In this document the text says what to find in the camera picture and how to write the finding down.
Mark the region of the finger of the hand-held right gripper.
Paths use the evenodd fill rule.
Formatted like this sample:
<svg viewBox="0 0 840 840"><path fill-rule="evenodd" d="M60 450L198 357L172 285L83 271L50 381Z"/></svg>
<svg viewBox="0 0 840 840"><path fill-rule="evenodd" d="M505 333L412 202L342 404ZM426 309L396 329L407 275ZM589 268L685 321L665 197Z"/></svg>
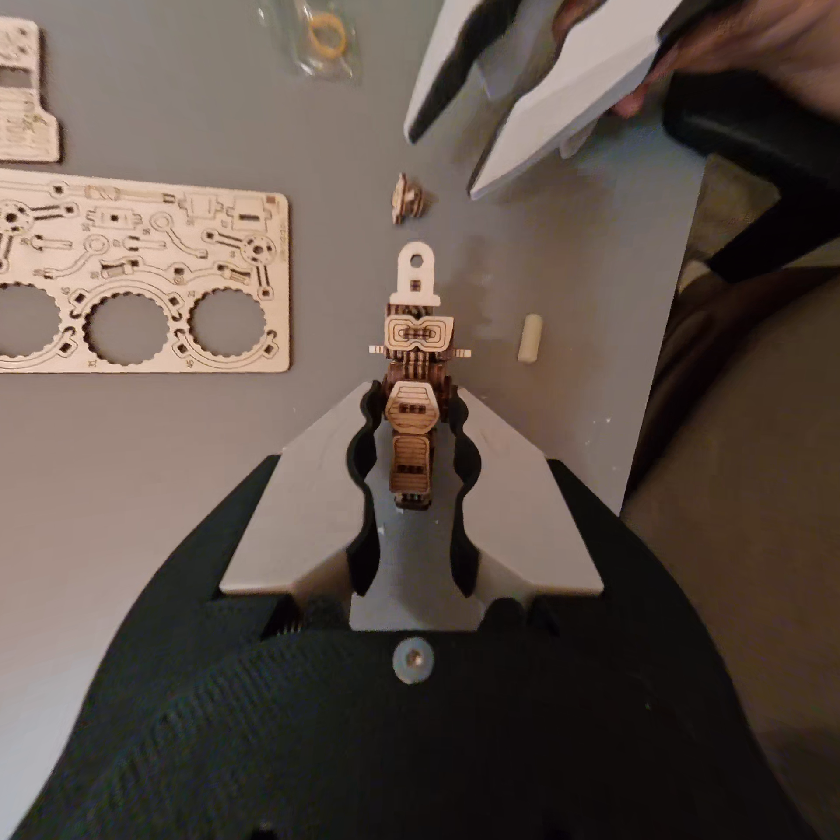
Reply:
<svg viewBox="0 0 840 840"><path fill-rule="evenodd" d="M478 68L490 101L511 94L538 54L551 51L557 1L446 1L440 8L406 113L415 144Z"/></svg>
<svg viewBox="0 0 840 840"><path fill-rule="evenodd" d="M567 34L553 66L516 100L469 183L476 200L558 150L646 77L680 2L610 1Z"/></svg>

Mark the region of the small wooden gear assembly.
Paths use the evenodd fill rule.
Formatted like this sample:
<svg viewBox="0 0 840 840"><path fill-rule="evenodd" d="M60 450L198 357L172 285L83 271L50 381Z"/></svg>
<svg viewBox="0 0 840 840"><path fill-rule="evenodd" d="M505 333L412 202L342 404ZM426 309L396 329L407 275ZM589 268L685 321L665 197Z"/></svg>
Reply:
<svg viewBox="0 0 840 840"><path fill-rule="evenodd" d="M428 208L428 196L417 180L401 172L392 193L392 223L400 226L409 218L423 217Z"/></svg>

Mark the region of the yellow rubber band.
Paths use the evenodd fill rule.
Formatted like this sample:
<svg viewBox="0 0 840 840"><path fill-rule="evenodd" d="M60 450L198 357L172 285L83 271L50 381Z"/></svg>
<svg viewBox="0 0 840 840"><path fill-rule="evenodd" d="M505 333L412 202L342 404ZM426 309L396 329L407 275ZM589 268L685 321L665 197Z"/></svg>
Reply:
<svg viewBox="0 0 840 840"><path fill-rule="evenodd" d="M308 39L316 54L326 60L341 58L348 45L342 18L330 11L318 11L308 18Z"/></svg>

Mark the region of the large wooden puzzle sheet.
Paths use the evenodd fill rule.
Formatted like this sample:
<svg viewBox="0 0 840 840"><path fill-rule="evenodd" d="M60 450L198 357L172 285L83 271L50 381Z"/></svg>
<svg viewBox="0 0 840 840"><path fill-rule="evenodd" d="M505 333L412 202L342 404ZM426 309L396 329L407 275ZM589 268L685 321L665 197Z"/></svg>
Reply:
<svg viewBox="0 0 840 840"><path fill-rule="evenodd" d="M290 219L279 193L2 168L2 290L44 292L56 333L33 353L2 354L2 373L229 374L291 363ZM196 308L232 291L262 332L242 353L207 348ZM149 360L117 364L91 343L102 304L135 296L166 327Z"/></svg>

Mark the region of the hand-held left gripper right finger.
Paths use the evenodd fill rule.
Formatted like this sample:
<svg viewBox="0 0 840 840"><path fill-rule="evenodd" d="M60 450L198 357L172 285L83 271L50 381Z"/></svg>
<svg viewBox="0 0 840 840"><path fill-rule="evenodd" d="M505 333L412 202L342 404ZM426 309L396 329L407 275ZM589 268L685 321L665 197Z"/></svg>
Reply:
<svg viewBox="0 0 840 840"><path fill-rule="evenodd" d="M451 398L451 572L465 597L598 596L602 577L548 459L466 388Z"/></svg>

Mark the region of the wooden motorcycle model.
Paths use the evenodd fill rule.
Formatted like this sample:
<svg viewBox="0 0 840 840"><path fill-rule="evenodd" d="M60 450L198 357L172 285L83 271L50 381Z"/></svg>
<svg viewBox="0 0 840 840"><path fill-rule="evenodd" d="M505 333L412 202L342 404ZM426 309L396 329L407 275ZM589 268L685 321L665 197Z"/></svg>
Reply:
<svg viewBox="0 0 840 840"><path fill-rule="evenodd" d="M436 428L448 419L448 363L471 351L455 342L455 319L441 314L435 255L423 241L397 257L396 289L385 308L383 340L369 353L387 362L381 393L392 428L389 490L397 508L425 511L433 501Z"/></svg>

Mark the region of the grey desk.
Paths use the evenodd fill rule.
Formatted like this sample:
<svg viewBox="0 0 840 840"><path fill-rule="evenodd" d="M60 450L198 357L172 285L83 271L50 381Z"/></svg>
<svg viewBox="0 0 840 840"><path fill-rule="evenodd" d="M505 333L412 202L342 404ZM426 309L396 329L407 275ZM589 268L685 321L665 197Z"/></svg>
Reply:
<svg viewBox="0 0 840 840"><path fill-rule="evenodd" d="M454 381L614 511L705 162L659 116L604 119L473 202L496 118L474 79L417 145L403 121L439 2L348 2L360 81L289 71L257 2L2 2L42 27L64 171L280 192L290 202L285 374L2 376L2 838L65 746L150 577L261 459L363 381L396 257L434 249L471 360ZM428 196L392 223L401 172ZM539 357L518 362L526 316Z"/></svg>

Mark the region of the small wooden puzzle sheet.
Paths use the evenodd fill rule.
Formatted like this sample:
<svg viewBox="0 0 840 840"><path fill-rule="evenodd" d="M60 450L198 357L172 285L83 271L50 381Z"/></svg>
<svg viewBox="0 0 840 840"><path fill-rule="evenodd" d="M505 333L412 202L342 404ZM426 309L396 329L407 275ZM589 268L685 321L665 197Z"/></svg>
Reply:
<svg viewBox="0 0 840 840"><path fill-rule="evenodd" d="M60 123L44 103L44 39L31 20L1 17L1 160L61 160Z"/></svg>

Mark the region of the person's brown clothing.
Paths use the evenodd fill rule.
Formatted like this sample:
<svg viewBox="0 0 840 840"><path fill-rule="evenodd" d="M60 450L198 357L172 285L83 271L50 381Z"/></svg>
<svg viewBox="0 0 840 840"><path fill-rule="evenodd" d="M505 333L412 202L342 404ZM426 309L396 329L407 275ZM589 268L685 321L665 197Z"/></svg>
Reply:
<svg viewBox="0 0 840 840"><path fill-rule="evenodd" d="M838 339L838 279L752 330L623 514L821 838L838 838Z"/></svg>

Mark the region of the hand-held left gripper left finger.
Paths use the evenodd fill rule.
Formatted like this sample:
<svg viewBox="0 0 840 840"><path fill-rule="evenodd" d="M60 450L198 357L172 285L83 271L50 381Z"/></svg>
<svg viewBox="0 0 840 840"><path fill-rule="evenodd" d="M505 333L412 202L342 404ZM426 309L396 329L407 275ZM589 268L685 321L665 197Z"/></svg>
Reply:
<svg viewBox="0 0 840 840"><path fill-rule="evenodd" d="M364 595L379 533L364 479L376 461L380 383L366 381L284 447L220 582L227 595Z"/></svg>

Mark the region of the person's right hand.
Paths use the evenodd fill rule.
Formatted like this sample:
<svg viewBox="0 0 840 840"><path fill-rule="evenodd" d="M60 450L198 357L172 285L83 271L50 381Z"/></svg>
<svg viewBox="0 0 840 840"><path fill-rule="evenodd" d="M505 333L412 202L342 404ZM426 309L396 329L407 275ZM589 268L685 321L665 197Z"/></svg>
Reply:
<svg viewBox="0 0 840 840"><path fill-rule="evenodd" d="M679 38L612 111L636 116L651 88L673 73L749 71L806 109L839 120L839 2L740 2Z"/></svg>

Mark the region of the clear plastic bag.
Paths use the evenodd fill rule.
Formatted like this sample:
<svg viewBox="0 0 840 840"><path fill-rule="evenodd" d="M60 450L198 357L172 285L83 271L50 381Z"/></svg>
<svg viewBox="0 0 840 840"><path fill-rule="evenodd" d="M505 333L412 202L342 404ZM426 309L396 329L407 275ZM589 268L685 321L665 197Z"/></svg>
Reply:
<svg viewBox="0 0 840 840"><path fill-rule="evenodd" d="M290 71L315 81L356 83L360 80L361 48L345 2L259 1L256 8L260 23L268 30L283 64ZM308 18L324 10L340 16L347 30L347 49L336 60L321 58L308 39Z"/></svg>

